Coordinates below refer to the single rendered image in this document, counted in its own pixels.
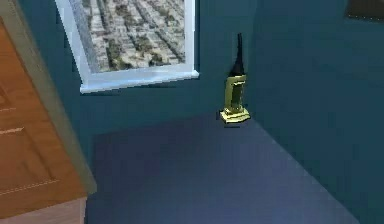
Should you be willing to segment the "yellow upright vacuum cleaner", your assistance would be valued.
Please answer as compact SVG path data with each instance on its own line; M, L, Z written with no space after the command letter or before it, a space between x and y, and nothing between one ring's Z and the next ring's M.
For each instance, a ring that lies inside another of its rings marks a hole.
M242 104L246 79L243 64L242 34L238 33L236 60L226 79L224 108L220 112L220 117L225 123L240 123L250 118L248 110Z

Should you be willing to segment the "white framed window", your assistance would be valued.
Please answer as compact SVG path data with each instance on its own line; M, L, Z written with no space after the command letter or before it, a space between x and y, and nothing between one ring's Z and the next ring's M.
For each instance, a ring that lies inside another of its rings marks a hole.
M80 92L199 76L196 0L55 0L80 74Z

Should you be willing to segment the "dark framed wall picture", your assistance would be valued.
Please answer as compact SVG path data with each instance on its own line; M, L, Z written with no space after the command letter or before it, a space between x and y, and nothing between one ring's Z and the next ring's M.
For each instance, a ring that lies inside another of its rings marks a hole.
M348 0L346 16L353 19L384 21L384 0Z

